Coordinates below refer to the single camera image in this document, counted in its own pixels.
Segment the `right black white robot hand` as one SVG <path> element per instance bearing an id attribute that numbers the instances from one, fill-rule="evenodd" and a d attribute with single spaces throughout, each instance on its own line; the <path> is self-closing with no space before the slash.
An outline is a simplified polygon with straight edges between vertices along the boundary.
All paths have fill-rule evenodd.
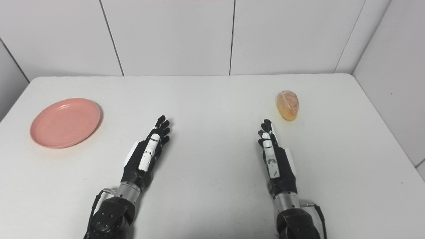
<path id="1" fill-rule="evenodd" d="M 264 119 L 258 134 L 260 136 L 258 144 L 262 148 L 263 161 L 269 176 L 267 187 L 270 195 L 276 197 L 281 193 L 297 194 L 296 175 L 286 150 L 278 144 L 269 119 Z"/>

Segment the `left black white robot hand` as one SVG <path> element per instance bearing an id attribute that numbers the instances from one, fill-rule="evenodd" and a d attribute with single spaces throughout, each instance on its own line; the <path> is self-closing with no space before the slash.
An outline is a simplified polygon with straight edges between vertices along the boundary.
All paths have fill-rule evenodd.
<path id="1" fill-rule="evenodd" d="M 122 183 L 134 183 L 142 190 L 150 186 L 153 169 L 164 145 L 170 140 L 170 132 L 170 122 L 165 115 L 160 116 L 146 139 L 133 144 L 124 163 Z"/>

